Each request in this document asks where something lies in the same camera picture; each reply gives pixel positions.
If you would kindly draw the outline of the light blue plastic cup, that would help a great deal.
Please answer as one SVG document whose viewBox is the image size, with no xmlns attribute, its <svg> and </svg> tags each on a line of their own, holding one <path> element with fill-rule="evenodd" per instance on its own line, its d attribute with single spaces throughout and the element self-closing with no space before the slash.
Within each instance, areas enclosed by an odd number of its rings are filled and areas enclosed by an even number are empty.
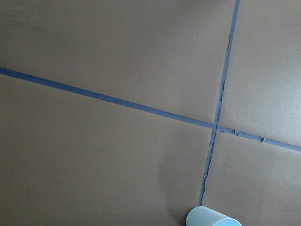
<svg viewBox="0 0 301 226">
<path fill-rule="evenodd" d="M 186 226 L 242 226 L 237 220 L 204 206 L 193 208 L 187 215 Z"/>
</svg>

